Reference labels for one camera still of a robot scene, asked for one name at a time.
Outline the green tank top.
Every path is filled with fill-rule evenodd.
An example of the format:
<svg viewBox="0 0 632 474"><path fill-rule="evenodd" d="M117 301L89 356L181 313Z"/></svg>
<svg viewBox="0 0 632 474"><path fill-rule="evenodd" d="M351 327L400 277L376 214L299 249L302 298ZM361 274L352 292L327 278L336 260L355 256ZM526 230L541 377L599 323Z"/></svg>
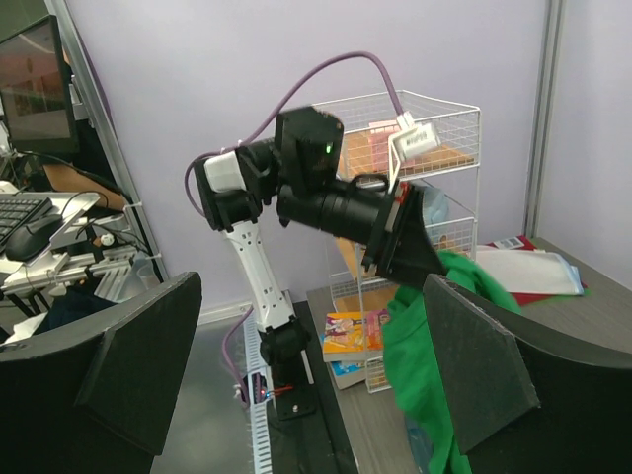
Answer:
<svg viewBox="0 0 632 474"><path fill-rule="evenodd" d="M515 298L474 261L449 251L440 251L438 256L449 280L506 310L520 312ZM400 286L387 311L383 360L397 406L429 436L434 446L429 462L432 473L469 473L468 457L455 440L423 293Z"/></svg>

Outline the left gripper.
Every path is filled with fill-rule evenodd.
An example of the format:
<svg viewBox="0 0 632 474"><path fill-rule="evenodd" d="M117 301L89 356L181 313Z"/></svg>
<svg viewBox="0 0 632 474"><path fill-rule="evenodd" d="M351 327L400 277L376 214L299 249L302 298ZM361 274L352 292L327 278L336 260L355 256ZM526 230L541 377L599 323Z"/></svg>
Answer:
<svg viewBox="0 0 632 474"><path fill-rule="evenodd" d="M423 188L395 181L380 198L361 260L367 275L423 287L429 275L446 274L424 224Z"/></svg>

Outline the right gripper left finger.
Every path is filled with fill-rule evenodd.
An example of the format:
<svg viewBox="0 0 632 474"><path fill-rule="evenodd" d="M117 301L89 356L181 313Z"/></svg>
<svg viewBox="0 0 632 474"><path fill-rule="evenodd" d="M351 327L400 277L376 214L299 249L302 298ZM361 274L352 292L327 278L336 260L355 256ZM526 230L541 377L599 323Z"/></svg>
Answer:
<svg viewBox="0 0 632 474"><path fill-rule="evenodd" d="M148 473L190 355L201 278L1 347L4 473Z"/></svg>

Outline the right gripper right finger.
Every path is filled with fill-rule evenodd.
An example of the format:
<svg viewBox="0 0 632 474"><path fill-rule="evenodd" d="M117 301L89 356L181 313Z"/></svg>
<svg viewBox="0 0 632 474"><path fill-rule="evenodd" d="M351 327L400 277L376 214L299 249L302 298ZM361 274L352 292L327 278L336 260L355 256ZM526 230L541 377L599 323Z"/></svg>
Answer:
<svg viewBox="0 0 632 474"><path fill-rule="evenodd" d="M455 439L475 473L628 473L631 355L448 280L424 301Z"/></svg>

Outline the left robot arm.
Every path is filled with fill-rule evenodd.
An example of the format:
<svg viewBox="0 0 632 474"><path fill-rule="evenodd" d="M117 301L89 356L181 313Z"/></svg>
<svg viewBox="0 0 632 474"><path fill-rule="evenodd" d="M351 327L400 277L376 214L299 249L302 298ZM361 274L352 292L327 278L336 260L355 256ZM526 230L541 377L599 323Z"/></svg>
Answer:
<svg viewBox="0 0 632 474"><path fill-rule="evenodd" d="M275 384L306 384L302 353L310 340L280 290L258 221L274 205L281 225L297 222L364 248L361 266L396 284L420 289L445 272L423 216L424 188L398 177L401 161L439 146L431 125L406 115L387 139L389 170L349 181L338 176L344 126L312 106L276 115L271 139L241 144L195 160L204 217L231 244L251 286L263 360Z"/></svg>

